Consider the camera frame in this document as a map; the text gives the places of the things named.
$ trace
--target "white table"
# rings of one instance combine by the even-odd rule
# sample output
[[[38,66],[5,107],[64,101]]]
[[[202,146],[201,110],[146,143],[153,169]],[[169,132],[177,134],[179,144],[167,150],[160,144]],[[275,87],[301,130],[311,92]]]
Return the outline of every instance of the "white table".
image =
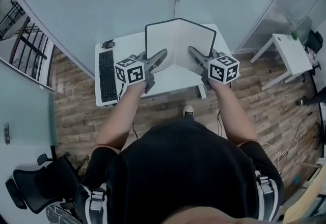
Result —
[[[214,43],[214,49],[218,52],[224,52],[226,55],[231,55],[230,50],[225,43],[218,27],[215,24],[204,24],[204,26],[209,27],[216,31],[216,38]],[[115,46],[113,48],[113,58],[115,62],[121,61],[131,54],[138,55],[139,53],[145,50],[145,32],[128,35],[125,37],[114,39]],[[104,106],[109,104],[117,103],[116,100],[110,102],[102,102],[101,100],[101,89],[100,89],[100,79],[99,79],[99,68],[98,68],[98,58],[99,53],[106,51],[100,47],[100,43],[95,46],[95,96],[96,96],[96,105]],[[116,75],[116,87],[117,94],[120,93],[122,82],[117,79]],[[178,89],[184,89],[189,87],[198,86],[201,98],[206,98],[206,93],[204,90],[203,83],[201,81],[201,76],[185,69],[182,67],[173,64],[168,68],[159,71],[154,74],[155,85],[147,93],[142,95],[153,96],[161,93],[166,93]],[[125,93],[126,86],[124,87],[122,95]]]
[[[250,60],[250,63],[254,63],[272,44],[275,44],[279,51],[287,71],[263,86],[261,88],[262,91],[270,88],[279,81],[284,80],[288,76],[289,78],[284,80],[284,83],[288,83],[302,73],[312,69],[300,40],[294,40],[291,35],[283,34],[272,34],[271,39],[257,52],[257,54]]]

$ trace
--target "shoe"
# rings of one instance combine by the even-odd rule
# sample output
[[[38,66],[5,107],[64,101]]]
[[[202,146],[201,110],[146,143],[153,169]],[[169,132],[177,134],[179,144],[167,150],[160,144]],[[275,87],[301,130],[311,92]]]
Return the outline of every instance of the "shoe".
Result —
[[[187,104],[183,109],[183,117],[185,117],[186,115],[194,116],[194,109],[189,104]]]

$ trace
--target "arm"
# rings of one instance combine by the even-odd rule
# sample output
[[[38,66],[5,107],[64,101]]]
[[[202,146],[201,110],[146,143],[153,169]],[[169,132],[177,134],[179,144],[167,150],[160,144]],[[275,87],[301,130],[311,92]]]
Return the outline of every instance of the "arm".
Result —
[[[145,86],[145,81],[128,86],[107,122],[100,130],[96,145],[110,147],[116,152],[121,151],[127,141]]]
[[[255,127],[248,119],[231,88],[210,79],[209,83],[216,93],[228,140],[236,145],[257,140]]]

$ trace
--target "wooden floor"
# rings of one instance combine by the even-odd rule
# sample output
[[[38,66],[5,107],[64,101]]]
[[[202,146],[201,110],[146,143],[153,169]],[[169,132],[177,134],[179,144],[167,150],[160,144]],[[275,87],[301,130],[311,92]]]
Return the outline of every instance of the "wooden floor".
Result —
[[[283,152],[292,143],[293,150],[279,160],[282,179],[286,189],[285,197],[293,193],[296,186],[291,185],[297,175],[299,183],[311,174],[311,169],[301,166],[301,162],[314,163],[320,157],[318,145],[319,113],[315,106],[295,106],[294,101],[303,95],[312,96],[312,83],[307,77],[305,83],[300,79],[283,84],[278,83],[262,92],[261,84],[284,73],[282,62],[274,61],[274,54],[266,53],[253,65],[249,60],[252,54],[236,56],[240,60],[240,78],[232,83],[232,89],[240,100],[250,119],[255,123],[261,144],[273,145]],[[76,166],[86,156],[91,155],[97,132],[109,116],[113,107],[97,107],[95,104],[94,81],[84,74],[61,52],[57,51],[53,58],[51,85],[56,91],[56,124],[59,146],[57,154],[70,153],[70,160]],[[195,119],[206,125],[215,133],[221,134],[216,122],[219,106],[215,95],[207,93],[206,99],[198,98],[196,88],[184,89],[168,94],[142,99],[137,111],[134,127],[138,136],[142,136],[151,126],[167,118],[182,115],[186,104],[195,110]],[[296,142],[293,142],[297,131]],[[127,144],[135,141],[131,131]],[[269,146],[264,150],[278,167],[279,153]]]

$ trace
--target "black keyboard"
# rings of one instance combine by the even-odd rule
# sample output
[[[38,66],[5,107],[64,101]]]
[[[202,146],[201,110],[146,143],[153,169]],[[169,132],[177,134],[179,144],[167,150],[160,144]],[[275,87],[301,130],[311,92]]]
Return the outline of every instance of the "black keyboard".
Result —
[[[102,103],[117,100],[116,79],[114,77],[113,50],[99,54],[99,71]]]

